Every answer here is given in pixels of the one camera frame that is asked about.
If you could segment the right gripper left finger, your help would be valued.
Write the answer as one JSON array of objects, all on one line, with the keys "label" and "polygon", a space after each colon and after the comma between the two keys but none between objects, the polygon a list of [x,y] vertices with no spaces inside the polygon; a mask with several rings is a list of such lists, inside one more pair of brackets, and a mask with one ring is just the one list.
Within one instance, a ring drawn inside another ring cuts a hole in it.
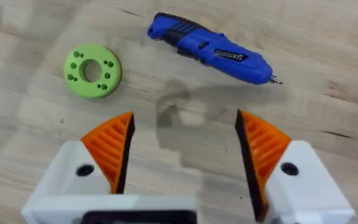
[{"label": "right gripper left finger", "polygon": [[116,207],[134,130],[134,115],[127,112],[63,143],[22,208],[25,222],[80,223],[87,212]]}]

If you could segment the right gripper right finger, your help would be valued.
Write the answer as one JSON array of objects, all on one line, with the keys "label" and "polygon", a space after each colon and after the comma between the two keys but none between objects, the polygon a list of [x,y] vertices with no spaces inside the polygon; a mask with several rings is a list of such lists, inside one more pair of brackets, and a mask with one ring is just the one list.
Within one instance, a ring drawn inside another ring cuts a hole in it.
[{"label": "right gripper right finger", "polygon": [[242,110],[235,129],[257,223],[349,223],[355,211],[311,144]]}]

